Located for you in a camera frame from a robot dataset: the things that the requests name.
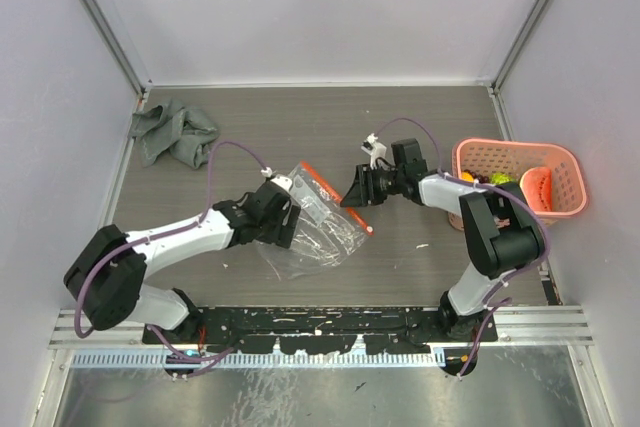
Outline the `clear zip top bag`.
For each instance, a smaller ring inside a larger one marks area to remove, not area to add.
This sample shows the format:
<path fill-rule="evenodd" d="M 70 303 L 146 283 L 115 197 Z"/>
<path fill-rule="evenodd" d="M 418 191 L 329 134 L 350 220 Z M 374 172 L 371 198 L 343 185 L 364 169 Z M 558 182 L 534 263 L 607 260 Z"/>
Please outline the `clear zip top bag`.
<path fill-rule="evenodd" d="M 329 271 L 373 236 L 373 227 L 354 209 L 342 208 L 341 196 L 309 163 L 300 162 L 289 178 L 293 181 L 292 198 L 301 208 L 291 246 L 257 245 L 278 278 Z"/>

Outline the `orange mango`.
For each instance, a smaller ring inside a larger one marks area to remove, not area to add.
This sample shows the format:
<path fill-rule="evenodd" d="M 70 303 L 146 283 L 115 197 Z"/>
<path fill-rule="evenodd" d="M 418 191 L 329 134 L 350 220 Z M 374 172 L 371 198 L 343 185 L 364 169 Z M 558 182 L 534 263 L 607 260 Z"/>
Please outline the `orange mango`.
<path fill-rule="evenodd" d="M 475 181 L 475 178 L 468 172 L 463 172 L 461 174 L 461 179 L 466 181 L 466 182 L 471 182 L 471 183 L 473 183 Z"/>

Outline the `dark red grape bunch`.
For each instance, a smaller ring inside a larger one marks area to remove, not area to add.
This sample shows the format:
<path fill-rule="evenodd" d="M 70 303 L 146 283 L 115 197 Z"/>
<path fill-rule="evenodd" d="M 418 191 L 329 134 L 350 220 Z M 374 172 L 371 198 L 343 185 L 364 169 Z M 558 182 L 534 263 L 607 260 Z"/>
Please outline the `dark red grape bunch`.
<path fill-rule="evenodd" d="M 489 176 L 478 175 L 474 177 L 474 180 L 481 184 L 490 184 L 491 179 Z"/>

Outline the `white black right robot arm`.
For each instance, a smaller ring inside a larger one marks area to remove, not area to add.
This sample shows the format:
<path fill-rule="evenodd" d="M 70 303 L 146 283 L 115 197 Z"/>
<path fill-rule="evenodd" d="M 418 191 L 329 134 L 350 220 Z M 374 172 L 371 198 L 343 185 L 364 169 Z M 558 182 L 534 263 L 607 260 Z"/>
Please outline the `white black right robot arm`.
<path fill-rule="evenodd" d="M 380 205 L 390 196 L 401 195 L 462 219 L 469 265 L 441 296 L 436 321 L 444 337 L 462 340 L 499 287 L 548 253 L 543 226 L 518 184 L 494 186 L 431 170 L 415 139 L 392 143 L 392 162 L 386 160 L 386 147 L 374 134 L 361 149 L 369 160 L 356 167 L 341 207 Z"/>

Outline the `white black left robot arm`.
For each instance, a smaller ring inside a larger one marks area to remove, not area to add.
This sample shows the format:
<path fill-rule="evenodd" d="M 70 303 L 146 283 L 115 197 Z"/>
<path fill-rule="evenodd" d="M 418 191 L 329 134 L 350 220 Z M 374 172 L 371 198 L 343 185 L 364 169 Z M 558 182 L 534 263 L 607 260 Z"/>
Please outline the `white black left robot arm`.
<path fill-rule="evenodd" d="M 253 242 L 287 249 L 300 215 L 285 176 L 267 179 L 237 201 L 213 204 L 204 213 L 146 231 L 99 229 L 64 275 L 76 301 L 74 330 L 84 339 L 124 321 L 166 332 L 178 343 L 194 340 L 202 312 L 180 289 L 147 285 L 149 277 L 191 257 Z"/>

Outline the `green custard apple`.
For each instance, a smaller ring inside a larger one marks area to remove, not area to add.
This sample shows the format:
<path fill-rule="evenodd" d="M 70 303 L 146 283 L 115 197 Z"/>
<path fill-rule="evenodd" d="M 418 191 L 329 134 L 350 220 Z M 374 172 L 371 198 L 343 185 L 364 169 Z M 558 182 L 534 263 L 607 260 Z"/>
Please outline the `green custard apple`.
<path fill-rule="evenodd" d="M 489 180 L 493 185 L 502 185 L 510 182 L 516 182 L 516 179 L 513 176 L 503 172 L 496 172 L 492 174 Z"/>

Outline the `green crumpled cloth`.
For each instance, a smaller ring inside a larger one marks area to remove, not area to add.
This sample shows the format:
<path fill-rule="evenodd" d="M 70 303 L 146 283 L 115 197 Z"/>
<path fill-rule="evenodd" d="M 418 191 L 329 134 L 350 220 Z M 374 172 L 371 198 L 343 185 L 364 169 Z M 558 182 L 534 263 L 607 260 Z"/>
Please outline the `green crumpled cloth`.
<path fill-rule="evenodd" d="M 134 113 L 129 136 L 138 144 L 143 167 L 150 167 L 162 154 L 169 154 L 190 168 L 199 169 L 208 162 L 220 129 L 203 109 L 169 100 Z"/>

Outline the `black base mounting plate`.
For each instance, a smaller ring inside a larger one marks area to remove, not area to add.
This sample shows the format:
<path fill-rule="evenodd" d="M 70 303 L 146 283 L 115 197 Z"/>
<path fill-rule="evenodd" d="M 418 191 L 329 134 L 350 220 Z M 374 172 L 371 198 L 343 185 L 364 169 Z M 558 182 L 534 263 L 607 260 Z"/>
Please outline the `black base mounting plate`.
<path fill-rule="evenodd" d="M 211 353 L 347 353 L 361 341 L 369 355 L 418 354 L 435 343 L 495 341 L 495 328 L 479 331 L 485 317 L 476 313 L 450 325 L 427 307 L 216 307 L 159 333 L 174 347 L 194 344 Z"/>

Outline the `watermelon slice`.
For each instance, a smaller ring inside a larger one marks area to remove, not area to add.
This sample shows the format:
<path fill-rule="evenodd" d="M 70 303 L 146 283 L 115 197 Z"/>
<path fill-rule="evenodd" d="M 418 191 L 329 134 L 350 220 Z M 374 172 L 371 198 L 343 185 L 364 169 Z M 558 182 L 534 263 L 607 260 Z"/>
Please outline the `watermelon slice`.
<path fill-rule="evenodd" d="M 548 167 L 534 167 L 523 173 L 519 186 L 529 207 L 535 212 L 551 212 L 552 173 Z"/>

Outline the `pink plastic basket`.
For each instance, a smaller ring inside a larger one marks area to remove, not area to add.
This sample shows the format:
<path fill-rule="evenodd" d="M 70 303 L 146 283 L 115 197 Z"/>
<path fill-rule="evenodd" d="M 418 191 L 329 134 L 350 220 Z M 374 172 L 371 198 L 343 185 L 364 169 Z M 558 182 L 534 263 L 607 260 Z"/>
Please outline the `pink plastic basket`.
<path fill-rule="evenodd" d="M 586 188 L 576 157 L 556 144 L 468 138 L 452 149 L 451 161 L 453 174 L 459 177 L 463 172 L 474 177 L 503 172 L 518 181 L 531 168 L 550 168 L 553 210 L 538 213 L 548 226 L 576 216 L 587 205 Z"/>

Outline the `aluminium front rail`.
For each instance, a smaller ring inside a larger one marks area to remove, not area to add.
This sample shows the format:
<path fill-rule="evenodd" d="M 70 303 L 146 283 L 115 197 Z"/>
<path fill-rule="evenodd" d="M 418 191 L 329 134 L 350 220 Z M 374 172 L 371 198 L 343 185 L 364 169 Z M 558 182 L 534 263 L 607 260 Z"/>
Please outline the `aluminium front rail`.
<path fill-rule="evenodd" d="M 218 307 L 188 338 L 165 337 L 179 350 L 203 347 L 247 353 L 312 349 L 348 352 L 367 347 L 424 351 L 434 347 L 591 346 L 594 338 L 578 306 L 507 306 L 488 321 L 472 320 L 443 333 L 432 307 Z"/>

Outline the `aluminium right frame post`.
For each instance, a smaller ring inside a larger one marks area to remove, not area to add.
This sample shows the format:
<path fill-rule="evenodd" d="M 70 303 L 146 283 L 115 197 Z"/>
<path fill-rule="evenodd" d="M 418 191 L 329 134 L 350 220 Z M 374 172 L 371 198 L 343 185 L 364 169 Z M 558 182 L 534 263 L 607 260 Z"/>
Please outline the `aluminium right frame post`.
<path fill-rule="evenodd" d="M 521 57 L 525 47 L 532 38 L 535 30 L 542 21 L 546 11 L 550 7 L 553 0 L 534 0 L 529 9 L 523 24 L 521 25 L 516 37 L 509 48 L 508 53 L 498 72 L 489 86 L 489 91 L 497 96 L 503 88 L 505 82 L 511 74 L 519 58 Z"/>

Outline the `aluminium frame post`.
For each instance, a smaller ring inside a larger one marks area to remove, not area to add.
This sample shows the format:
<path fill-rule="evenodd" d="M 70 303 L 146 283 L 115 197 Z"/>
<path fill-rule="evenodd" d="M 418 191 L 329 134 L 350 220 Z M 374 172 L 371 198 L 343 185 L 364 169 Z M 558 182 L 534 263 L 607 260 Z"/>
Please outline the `aluminium frame post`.
<path fill-rule="evenodd" d="M 134 48 L 125 47 L 123 33 L 117 33 L 113 25 L 114 14 L 107 14 L 100 0 L 79 0 L 134 92 L 143 97 L 149 90 L 149 82 L 143 75 L 143 65 L 134 57 Z"/>
<path fill-rule="evenodd" d="M 546 11 L 550 7 L 553 0 L 534 0 L 529 9 L 523 24 L 521 25 L 516 37 L 509 48 L 508 53 L 498 72 L 489 86 L 489 91 L 497 96 L 503 88 L 505 82 L 511 74 L 519 58 L 521 57 L 525 47 L 532 38 L 535 30 L 542 21 Z"/>

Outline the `aluminium left frame post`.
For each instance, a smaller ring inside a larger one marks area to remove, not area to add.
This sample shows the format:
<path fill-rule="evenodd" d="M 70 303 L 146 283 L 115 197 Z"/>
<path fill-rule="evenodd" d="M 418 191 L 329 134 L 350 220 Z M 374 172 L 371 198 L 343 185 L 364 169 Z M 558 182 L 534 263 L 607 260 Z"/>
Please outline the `aluminium left frame post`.
<path fill-rule="evenodd" d="M 125 47 L 123 33 L 117 33 L 113 25 L 114 14 L 107 14 L 100 0 L 79 0 L 134 92 L 143 97 L 149 90 L 149 82 L 143 75 L 143 65 L 134 57 L 134 48 Z"/>

